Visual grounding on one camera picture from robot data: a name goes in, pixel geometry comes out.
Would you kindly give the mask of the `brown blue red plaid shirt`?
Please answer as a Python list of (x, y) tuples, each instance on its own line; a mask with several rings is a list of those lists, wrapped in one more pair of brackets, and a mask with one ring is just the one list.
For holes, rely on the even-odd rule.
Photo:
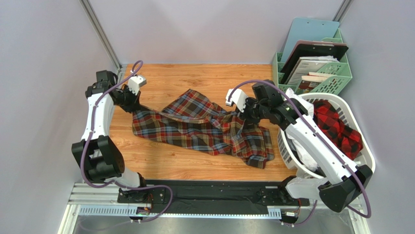
[(162, 111), (142, 106), (133, 112), (132, 131), (137, 137), (212, 156), (238, 157), (260, 169), (275, 157), (267, 128), (248, 123), (192, 89)]

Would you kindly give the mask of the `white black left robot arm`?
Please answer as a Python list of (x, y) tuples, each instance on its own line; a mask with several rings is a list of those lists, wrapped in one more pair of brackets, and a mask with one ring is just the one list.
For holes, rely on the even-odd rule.
[(145, 186), (140, 173), (126, 168), (124, 158), (110, 138), (110, 125), (115, 108), (133, 113), (140, 110), (140, 88), (147, 83), (141, 75), (118, 82), (111, 71), (96, 73), (96, 82), (85, 92), (88, 117), (84, 134), (72, 144), (71, 151), (84, 181), (94, 188), (116, 184), (123, 190)]

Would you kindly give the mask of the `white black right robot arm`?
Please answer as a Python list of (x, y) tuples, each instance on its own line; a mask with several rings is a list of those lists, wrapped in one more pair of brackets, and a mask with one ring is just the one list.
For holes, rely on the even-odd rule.
[(255, 98), (250, 98), (240, 89), (243, 82), (226, 95), (226, 104), (236, 104), (237, 110), (247, 120), (258, 123), (268, 119), (280, 129), (291, 135), (317, 162), (323, 170), (323, 178), (288, 178), (284, 187), (291, 198), (306, 198), (322, 201), (334, 212), (351, 207), (352, 201), (363, 197), (367, 209), (362, 217), (369, 218), (372, 213), (366, 191), (373, 171), (368, 165), (358, 166), (341, 152), (313, 121), (302, 99), (290, 97), (270, 80), (251, 80)]

